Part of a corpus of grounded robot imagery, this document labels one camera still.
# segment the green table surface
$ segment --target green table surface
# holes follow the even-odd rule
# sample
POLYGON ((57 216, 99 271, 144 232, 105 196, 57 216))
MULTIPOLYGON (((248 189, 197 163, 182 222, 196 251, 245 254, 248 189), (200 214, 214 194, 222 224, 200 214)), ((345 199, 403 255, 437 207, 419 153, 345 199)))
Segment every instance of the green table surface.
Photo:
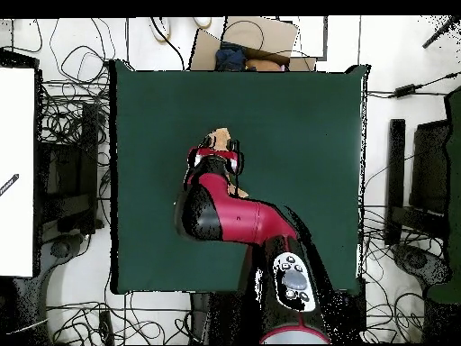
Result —
POLYGON ((177 235, 188 150, 225 126, 240 140, 240 187, 292 208, 335 288, 358 291, 362 80, 349 73, 117 72, 118 292, 232 291, 246 246, 177 235))

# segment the cable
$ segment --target cable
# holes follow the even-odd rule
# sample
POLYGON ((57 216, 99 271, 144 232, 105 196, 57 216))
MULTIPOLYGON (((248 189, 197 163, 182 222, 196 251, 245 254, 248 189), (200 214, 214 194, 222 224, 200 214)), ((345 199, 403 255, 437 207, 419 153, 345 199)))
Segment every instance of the cable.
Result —
POLYGON ((130 18, 125 19, 126 61, 130 63, 130 18))
MULTIPOLYGON (((399 331, 400 335, 402 336, 402 338, 405 340, 405 342, 407 343, 411 343, 411 340, 409 340, 408 338, 406 338, 403 333, 402 333, 402 328, 401 328, 401 325, 402 323, 400 323, 399 321, 399 316, 397 314, 397 305, 399 303, 399 301, 406 297, 406 296, 415 296, 415 297, 418 297, 419 299, 421 299, 422 301, 424 301, 424 298, 420 295, 417 295, 416 293, 412 293, 412 292, 407 292, 407 293, 403 293, 402 295, 400 295, 399 297, 397 297, 397 299, 395 300, 395 304, 394 304, 394 316, 395 316, 395 324, 397 325, 397 330, 399 331)), ((415 326, 417 329, 419 329, 421 332, 422 332, 422 324, 420 323, 419 320, 417 320, 416 323, 413 323, 413 326, 415 326)))
POLYGON ((14 50, 20 50, 20 51, 26 51, 28 53, 38 53, 39 51, 41 51, 41 48, 43 47, 43 39, 41 37, 41 30, 40 30, 40 26, 39 26, 39 20, 34 19, 34 22, 37 24, 37 31, 38 31, 39 37, 40 37, 40 47, 37 50, 27 50, 27 49, 24 49, 24 48, 14 47, 14 22, 13 21, 12 21, 12 41, 11 41, 11 45, 1 47, 0 49, 11 49, 11 52, 13 52, 14 50))
POLYGON ((224 29, 224 32, 222 33, 222 40, 224 40, 224 36, 225 36, 225 34, 227 33, 227 31, 228 31, 232 26, 234 26, 234 25, 236 25, 236 24, 238 24, 238 23, 250 23, 250 24, 255 25, 255 26, 259 29, 259 31, 261 32, 261 44, 259 45, 259 48, 258 48, 257 50, 261 50, 261 48, 262 48, 263 45, 264 45, 264 33, 263 33, 263 30, 261 29, 261 27, 260 27, 259 25, 257 25, 256 23, 254 23, 254 22, 252 22, 252 21, 250 21, 250 20, 239 20, 239 21, 237 21, 237 22, 235 22, 235 23, 232 23, 232 24, 229 25, 228 27, 226 27, 226 28, 224 29))
POLYGON ((64 58, 64 60, 63 60, 63 61, 61 62, 61 64, 59 65, 58 59, 57 59, 57 57, 56 57, 56 53, 55 53, 55 51, 53 50, 53 47, 51 46, 51 42, 52 42, 52 40, 53 40, 54 34, 56 33, 56 30, 57 30, 57 28, 58 28, 59 19, 56 21, 56 24, 55 24, 55 26, 54 26, 53 32, 52 32, 51 37, 50 37, 50 49, 51 49, 51 53, 53 54, 53 57, 54 57, 54 59, 55 59, 56 66, 57 66, 57 68, 58 68, 59 74, 60 74, 61 76, 64 76, 64 77, 70 79, 70 80, 73 81, 75 84, 78 84, 78 83, 80 83, 80 82, 82 82, 82 81, 81 81, 80 79, 78 79, 77 77, 73 77, 73 76, 69 75, 69 74, 63 69, 63 67, 64 67, 64 64, 67 62, 67 60, 69 59, 69 57, 70 57, 74 52, 76 52, 77 50, 80 50, 80 49, 88 49, 88 50, 90 50, 90 52, 94 53, 94 55, 102 61, 102 66, 101 66, 101 69, 99 70, 99 73, 98 73, 94 78, 92 78, 91 81, 97 80, 100 76, 102 76, 102 74, 103 74, 103 72, 104 72, 104 66, 105 66, 105 62, 106 62, 106 56, 105 56, 105 48, 104 48, 103 35, 101 34, 101 31, 99 30, 99 28, 98 28, 98 26, 97 26, 95 20, 94 20, 93 18, 91 18, 91 21, 92 21, 93 25, 95 26, 96 31, 97 31, 97 33, 98 33, 98 36, 99 36, 99 38, 100 38, 101 47, 102 47, 102 51, 103 51, 103 56, 100 56, 95 50, 93 50, 92 48, 88 47, 87 45, 80 45, 80 46, 74 48, 74 49, 64 58))
MULTIPOLYGON (((411 156, 409 157, 405 157, 403 159, 403 161, 405 160, 408 160, 408 159, 411 159, 411 158, 414 158, 414 157, 417 157, 417 156, 420 156, 422 154, 427 154, 428 152, 431 152, 431 151, 434 151, 434 150, 441 150, 441 148, 432 148, 432 149, 429 149, 429 150, 425 150, 423 152, 420 152, 418 154, 412 154, 411 156)), ((385 168, 381 169, 380 171, 376 172, 370 179, 367 180, 366 184, 365 184, 365 187, 364 187, 364 193, 366 191, 366 187, 368 186, 368 183, 370 183, 371 179, 373 179, 374 177, 378 176, 379 174, 381 174, 382 172, 386 171, 391 165, 394 164, 394 162, 398 161, 399 159, 395 159, 394 161, 392 161, 391 163, 389 163, 385 168)))
POLYGON ((158 34, 162 37, 163 40, 165 40, 165 42, 177 53, 177 55, 179 56, 179 58, 181 59, 181 65, 183 67, 183 70, 185 70, 185 65, 184 65, 184 60, 183 60, 183 56, 181 56, 181 53, 179 53, 179 50, 165 37, 165 35, 161 32, 161 30, 157 27, 157 25, 155 24, 155 21, 154 21, 154 18, 153 17, 150 17, 150 20, 152 21, 152 23, 154 24, 154 28, 155 30, 158 32, 158 34))
POLYGON ((405 85, 405 86, 402 86, 402 87, 397 87, 397 88, 394 90, 394 92, 393 92, 388 98, 401 98, 401 97, 403 97, 403 96, 411 96, 411 95, 414 95, 414 94, 416 94, 416 90, 421 89, 422 87, 426 87, 427 85, 434 84, 434 83, 436 83, 436 82, 441 81, 442 79, 446 79, 446 78, 455 78, 455 77, 457 77, 459 74, 461 74, 461 71, 460 71, 460 72, 457 72, 457 73, 450 73, 450 74, 447 74, 447 75, 444 76, 444 77, 435 79, 435 80, 430 81, 430 82, 428 82, 428 83, 426 83, 426 84, 420 84, 420 85, 409 84, 409 85, 405 85))

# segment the monitor screen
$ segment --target monitor screen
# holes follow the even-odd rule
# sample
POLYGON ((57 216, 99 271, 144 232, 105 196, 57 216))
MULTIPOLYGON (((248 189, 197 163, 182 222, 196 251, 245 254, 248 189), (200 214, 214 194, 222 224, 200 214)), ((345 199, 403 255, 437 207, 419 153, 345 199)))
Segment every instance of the monitor screen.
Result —
POLYGON ((33 68, 0 68, 0 276, 32 277, 33 68))

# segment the tangled wires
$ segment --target tangled wires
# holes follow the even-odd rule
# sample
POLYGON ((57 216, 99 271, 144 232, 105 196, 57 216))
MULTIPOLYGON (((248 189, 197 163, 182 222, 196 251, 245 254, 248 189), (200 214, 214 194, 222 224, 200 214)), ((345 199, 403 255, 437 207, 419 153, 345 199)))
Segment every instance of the tangled wires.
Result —
MULTIPOLYGON (((365 212, 365 245, 361 264, 362 271, 365 278, 368 279, 367 284, 375 284, 384 295, 384 302, 381 304, 372 305, 369 301, 367 301, 369 308, 366 310, 366 316, 370 319, 384 318, 384 320, 382 322, 369 324, 366 331, 362 333, 362 339, 368 343, 416 341, 414 340, 415 336, 411 335, 411 331, 414 332, 414 330, 416 330, 417 333, 422 333, 423 325, 421 319, 423 316, 416 315, 415 313, 405 314, 398 304, 406 296, 414 296, 419 300, 422 300, 422 296, 413 292, 406 292, 397 296, 393 303, 391 302, 391 299, 388 296, 388 291, 386 291, 386 288, 383 286, 381 281, 384 278, 384 268, 387 268, 387 271, 391 271, 391 267, 396 266, 393 263, 392 247, 386 247, 383 245, 384 228, 376 227, 378 224, 381 225, 384 223, 384 218, 380 214, 369 209, 365 209, 365 212), (387 267, 384 267, 381 264, 382 260, 388 260, 387 267), (368 267, 370 265, 374 265, 376 269, 380 269, 379 271, 381 275, 378 277, 373 276, 368 271, 368 267)), ((422 242, 429 242, 429 248, 431 248, 432 242, 436 242, 439 245, 441 252, 441 243, 437 239, 431 238, 422 232, 416 232, 405 228, 402 229, 402 232, 405 236, 401 239, 401 244, 419 246, 422 242)))
POLYGON ((154 344, 169 344, 179 334, 183 334, 188 337, 190 341, 202 343, 200 339, 197 339, 191 332, 188 320, 194 311, 193 299, 191 297, 191 309, 144 309, 134 308, 132 306, 132 299, 136 292, 130 292, 124 296, 124 307, 123 308, 112 308, 107 303, 107 288, 111 278, 111 272, 105 283, 104 287, 104 302, 86 302, 81 304, 68 304, 61 306, 48 306, 48 311, 69 311, 77 310, 64 324, 54 332, 52 336, 52 342, 55 344, 66 344, 72 345, 77 344, 80 346, 104 346, 112 340, 114 346, 124 346, 130 338, 139 336, 142 341, 147 345, 154 344), (130 306, 127 306, 127 296, 130 297, 130 306), (114 332, 110 331, 105 322, 100 321, 101 312, 108 311, 110 315, 118 320, 122 320, 123 328, 114 332), (126 314, 130 311, 134 320, 127 318, 126 314), (152 320, 140 320, 136 312, 184 312, 185 316, 183 319, 175 319, 176 332, 170 337, 166 336, 165 329, 159 323, 152 320), (146 331, 149 328, 155 328, 158 331, 155 335, 149 335, 146 331), (64 332, 69 333, 76 337, 73 340, 62 341, 62 335, 64 332))

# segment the computer monitor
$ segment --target computer monitor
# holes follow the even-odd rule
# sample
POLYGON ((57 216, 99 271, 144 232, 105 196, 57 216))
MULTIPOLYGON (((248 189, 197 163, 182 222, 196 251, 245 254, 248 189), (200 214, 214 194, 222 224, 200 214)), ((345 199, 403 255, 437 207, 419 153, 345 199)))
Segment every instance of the computer monitor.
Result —
POLYGON ((30 278, 35 241, 35 68, 3 63, 0 59, 0 277, 30 278))

